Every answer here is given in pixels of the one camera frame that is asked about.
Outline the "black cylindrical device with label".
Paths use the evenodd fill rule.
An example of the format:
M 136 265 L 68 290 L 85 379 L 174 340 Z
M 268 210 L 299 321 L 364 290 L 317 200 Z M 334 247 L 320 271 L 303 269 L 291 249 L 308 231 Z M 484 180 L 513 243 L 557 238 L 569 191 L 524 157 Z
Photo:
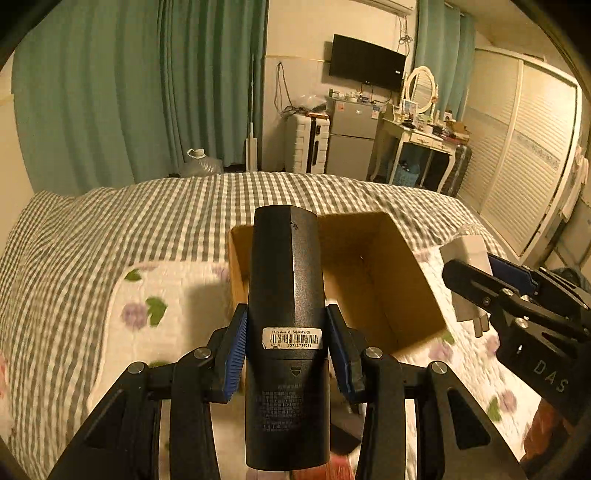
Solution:
M 329 460 L 329 366 L 318 218 L 256 210 L 246 327 L 245 459 L 260 471 Z

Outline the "grey white checkered bedsheet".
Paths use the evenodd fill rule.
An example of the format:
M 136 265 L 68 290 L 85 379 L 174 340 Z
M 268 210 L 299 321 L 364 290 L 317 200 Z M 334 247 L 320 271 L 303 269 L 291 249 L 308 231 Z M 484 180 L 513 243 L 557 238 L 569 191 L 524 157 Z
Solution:
M 228 231 L 257 207 L 319 215 L 383 211 L 414 252 L 462 229 L 503 248 L 459 200 L 334 175 L 276 172 L 164 178 L 84 195 L 37 193 L 1 256 L 1 357 L 10 420 L 2 437 L 33 479 L 45 478 L 86 418 L 108 300 L 134 264 L 223 261 Z

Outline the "dark suitcase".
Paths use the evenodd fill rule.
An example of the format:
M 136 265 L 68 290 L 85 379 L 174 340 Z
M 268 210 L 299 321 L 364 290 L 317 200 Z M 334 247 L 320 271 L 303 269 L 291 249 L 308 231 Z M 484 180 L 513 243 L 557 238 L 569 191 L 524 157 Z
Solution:
M 443 186 L 443 194 L 452 197 L 457 196 L 468 170 L 471 158 L 472 148 L 469 145 L 459 145 L 456 148 L 454 167 Z

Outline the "brown cardboard box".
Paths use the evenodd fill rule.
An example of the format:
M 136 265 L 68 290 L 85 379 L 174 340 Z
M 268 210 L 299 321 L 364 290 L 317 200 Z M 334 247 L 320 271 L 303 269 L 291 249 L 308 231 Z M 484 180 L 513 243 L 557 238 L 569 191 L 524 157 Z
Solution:
M 398 355 L 438 336 L 446 321 L 415 255 L 384 212 L 320 215 L 325 303 L 370 346 Z M 252 225 L 228 233 L 232 300 L 249 302 Z

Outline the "white floral quilted blanket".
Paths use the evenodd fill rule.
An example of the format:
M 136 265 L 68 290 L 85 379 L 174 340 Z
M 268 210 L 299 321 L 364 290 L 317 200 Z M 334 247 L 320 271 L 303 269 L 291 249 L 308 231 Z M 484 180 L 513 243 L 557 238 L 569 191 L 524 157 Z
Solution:
M 451 366 L 493 421 L 517 458 L 540 397 L 496 358 L 495 330 L 476 337 L 469 322 L 456 319 L 452 294 L 442 280 L 438 247 L 414 253 L 446 321 L 443 334 L 408 353 L 404 363 Z M 228 264 L 222 262 L 143 262 L 115 283 L 108 303 L 98 374 L 87 399 L 93 409 L 124 368 L 135 361 L 158 366 L 204 346 L 233 313 Z

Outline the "blue basket under table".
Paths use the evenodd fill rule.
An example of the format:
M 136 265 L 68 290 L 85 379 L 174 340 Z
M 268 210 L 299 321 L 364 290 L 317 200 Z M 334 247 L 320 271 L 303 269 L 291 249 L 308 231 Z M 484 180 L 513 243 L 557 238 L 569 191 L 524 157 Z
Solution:
M 394 184 L 398 186 L 415 187 L 421 174 L 417 161 L 401 160 L 394 173 Z

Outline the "white louvered wardrobe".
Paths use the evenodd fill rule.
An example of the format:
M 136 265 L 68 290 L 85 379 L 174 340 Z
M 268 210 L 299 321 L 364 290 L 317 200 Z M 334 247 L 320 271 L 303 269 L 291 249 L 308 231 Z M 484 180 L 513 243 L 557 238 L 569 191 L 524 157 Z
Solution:
M 561 222 L 581 131 L 583 94 L 570 74 L 509 50 L 476 50 L 463 122 L 473 154 L 460 199 L 528 266 Z

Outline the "silver mini fridge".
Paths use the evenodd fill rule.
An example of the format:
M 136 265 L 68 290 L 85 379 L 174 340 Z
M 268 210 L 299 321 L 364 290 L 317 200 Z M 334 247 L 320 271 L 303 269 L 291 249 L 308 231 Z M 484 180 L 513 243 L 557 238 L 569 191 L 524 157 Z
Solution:
M 325 173 L 365 181 L 377 135 L 377 105 L 329 99 L 329 148 Z

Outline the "oval white vanity mirror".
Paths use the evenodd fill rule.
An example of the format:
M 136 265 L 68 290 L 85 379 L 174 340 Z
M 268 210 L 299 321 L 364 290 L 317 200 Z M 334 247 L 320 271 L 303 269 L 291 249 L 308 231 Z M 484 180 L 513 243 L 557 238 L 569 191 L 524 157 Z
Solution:
M 426 113 L 439 98 L 439 85 L 431 69 L 427 66 L 416 67 L 407 77 L 403 100 L 416 103 L 417 113 Z

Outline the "white suitcase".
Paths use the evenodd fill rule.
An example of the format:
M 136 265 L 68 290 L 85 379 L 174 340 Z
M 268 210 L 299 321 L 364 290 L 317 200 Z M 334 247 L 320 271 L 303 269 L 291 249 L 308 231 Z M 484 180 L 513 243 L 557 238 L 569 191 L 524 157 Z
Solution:
M 287 118 L 284 168 L 290 173 L 324 174 L 329 148 L 329 117 L 294 114 Z

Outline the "green curtain right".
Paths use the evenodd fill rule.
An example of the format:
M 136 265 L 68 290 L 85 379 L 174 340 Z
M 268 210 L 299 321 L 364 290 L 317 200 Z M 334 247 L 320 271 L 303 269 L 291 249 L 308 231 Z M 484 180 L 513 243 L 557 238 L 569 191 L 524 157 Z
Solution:
M 437 109 L 464 114 L 476 48 L 472 15 L 441 0 L 417 2 L 414 65 L 426 66 L 439 85 Z

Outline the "green curtain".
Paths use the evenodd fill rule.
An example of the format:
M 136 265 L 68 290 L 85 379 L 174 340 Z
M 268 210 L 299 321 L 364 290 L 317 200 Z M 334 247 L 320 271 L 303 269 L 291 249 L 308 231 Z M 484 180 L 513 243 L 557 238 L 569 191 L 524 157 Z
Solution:
M 439 85 L 437 109 L 464 114 L 476 48 L 472 15 L 441 0 L 417 2 L 414 65 L 426 66 Z
M 34 191 L 78 195 L 245 161 L 260 128 L 263 1 L 62 1 L 21 40 L 12 89 Z

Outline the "white flat mop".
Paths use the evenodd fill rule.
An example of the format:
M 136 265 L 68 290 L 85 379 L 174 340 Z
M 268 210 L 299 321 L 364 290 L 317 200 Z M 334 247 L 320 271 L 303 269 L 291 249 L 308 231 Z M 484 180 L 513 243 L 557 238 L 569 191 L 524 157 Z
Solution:
M 254 135 L 254 70 L 256 69 L 256 58 L 250 57 L 249 70 L 249 130 L 245 138 L 245 162 L 249 172 L 259 169 L 259 148 L 257 138 Z

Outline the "clear water jug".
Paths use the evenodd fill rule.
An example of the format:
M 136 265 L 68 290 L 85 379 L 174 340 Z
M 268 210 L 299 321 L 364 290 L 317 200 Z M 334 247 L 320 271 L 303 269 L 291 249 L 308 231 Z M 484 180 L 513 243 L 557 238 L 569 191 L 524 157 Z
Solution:
M 186 152 L 186 160 L 180 167 L 181 178 L 206 177 L 223 173 L 223 162 L 208 156 L 201 148 L 190 148 Z

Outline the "white air conditioner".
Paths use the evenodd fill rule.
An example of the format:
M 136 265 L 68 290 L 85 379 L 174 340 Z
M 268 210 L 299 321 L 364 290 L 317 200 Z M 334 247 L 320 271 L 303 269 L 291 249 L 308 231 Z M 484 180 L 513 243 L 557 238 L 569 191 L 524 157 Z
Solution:
M 359 0 L 363 4 L 379 8 L 401 17 L 412 15 L 417 6 L 416 0 Z

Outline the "green curtain left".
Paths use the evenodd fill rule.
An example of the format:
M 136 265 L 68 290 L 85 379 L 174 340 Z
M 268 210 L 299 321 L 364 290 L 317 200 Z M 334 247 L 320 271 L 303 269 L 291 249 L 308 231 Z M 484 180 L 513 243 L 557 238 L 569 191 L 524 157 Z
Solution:
M 21 40 L 12 89 L 34 191 L 78 195 L 245 161 L 260 128 L 263 1 L 62 1 Z

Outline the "black wall television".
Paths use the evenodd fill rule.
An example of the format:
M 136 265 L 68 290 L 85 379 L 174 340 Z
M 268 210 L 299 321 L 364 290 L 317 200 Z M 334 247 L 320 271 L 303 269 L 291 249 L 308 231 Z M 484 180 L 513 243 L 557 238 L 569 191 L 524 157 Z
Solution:
M 329 74 L 332 77 L 400 93 L 407 57 L 394 50 L 335 34 Z

